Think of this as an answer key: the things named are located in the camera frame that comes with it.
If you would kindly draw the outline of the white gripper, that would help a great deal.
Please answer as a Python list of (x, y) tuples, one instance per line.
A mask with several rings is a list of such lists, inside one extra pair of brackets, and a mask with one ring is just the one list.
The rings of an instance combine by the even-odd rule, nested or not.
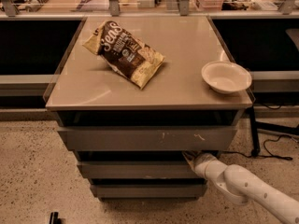
[(186, 162), (193, 167), (194, 172), (206, 180), (218, 182), (223, 180), (227, 165), (219, 161), (215, 156), (201, 151), (183, 151)]

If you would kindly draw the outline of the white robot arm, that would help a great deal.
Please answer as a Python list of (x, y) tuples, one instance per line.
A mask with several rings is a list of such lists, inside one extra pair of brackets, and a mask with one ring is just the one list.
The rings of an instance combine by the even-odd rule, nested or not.
[(199, 177), (213, 183), (230, 202), (245, 205), (253, 200), (283, 224), (299, 224), (299, 202), (248, 169), (227, 165), (210, 153), (184, 151), (183, 156)]

